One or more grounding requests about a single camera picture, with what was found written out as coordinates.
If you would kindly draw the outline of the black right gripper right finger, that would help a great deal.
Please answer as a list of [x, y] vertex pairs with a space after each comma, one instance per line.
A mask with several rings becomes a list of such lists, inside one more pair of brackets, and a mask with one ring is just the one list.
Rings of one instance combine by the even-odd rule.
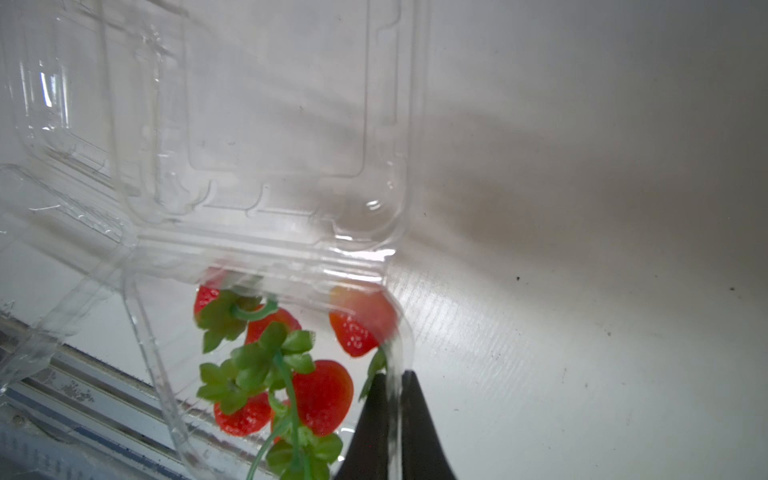
[[401, 466], [404, 480], [456, 480], [442, 449], [416, 372], [402, 376]]

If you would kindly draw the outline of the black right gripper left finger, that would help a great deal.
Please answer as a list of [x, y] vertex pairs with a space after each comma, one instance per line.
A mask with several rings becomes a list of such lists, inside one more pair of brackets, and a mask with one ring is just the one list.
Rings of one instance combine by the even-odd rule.
[[389, 402], [386, 376], [373, 377], [336, 480], [386, 480], [389, 470]]

